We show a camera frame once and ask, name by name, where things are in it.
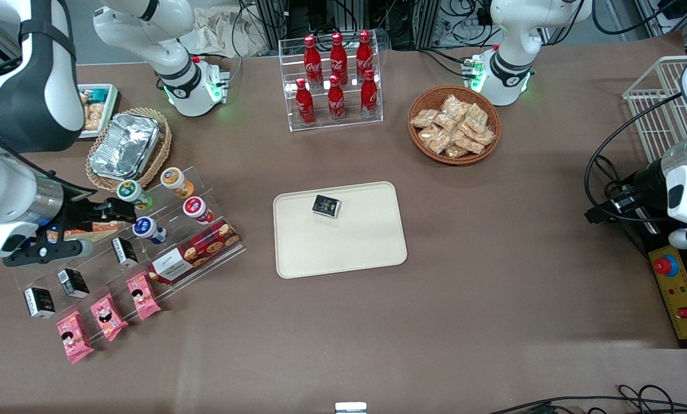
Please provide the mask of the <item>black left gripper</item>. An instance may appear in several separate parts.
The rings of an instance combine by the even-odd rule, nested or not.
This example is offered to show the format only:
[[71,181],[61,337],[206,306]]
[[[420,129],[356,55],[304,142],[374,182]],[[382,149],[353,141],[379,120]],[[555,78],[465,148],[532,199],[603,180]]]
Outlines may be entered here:
[[607,196],[601,204],[590,189],[590,175],[594,162],[585,171],[585,193],[591,209],[585,212],[585,219],[591,224],[604,222],[625,222],[633,224],[656,224],[669,221],[667,214],[666,182],[660,162],[649,163],[623,180],[611,180],[609,187],[619,189],[614,197]]

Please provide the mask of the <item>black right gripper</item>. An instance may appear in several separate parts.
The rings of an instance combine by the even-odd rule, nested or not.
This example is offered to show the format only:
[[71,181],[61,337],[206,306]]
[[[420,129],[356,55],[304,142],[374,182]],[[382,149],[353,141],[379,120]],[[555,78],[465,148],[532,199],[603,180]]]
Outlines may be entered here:
[[93,232],[93,224],[106,222],[133,224],[136,213],[128,210],[128,202],[118,198],[89,199],[86,194],[73,190],[64,191],[62,207],[62,231]]

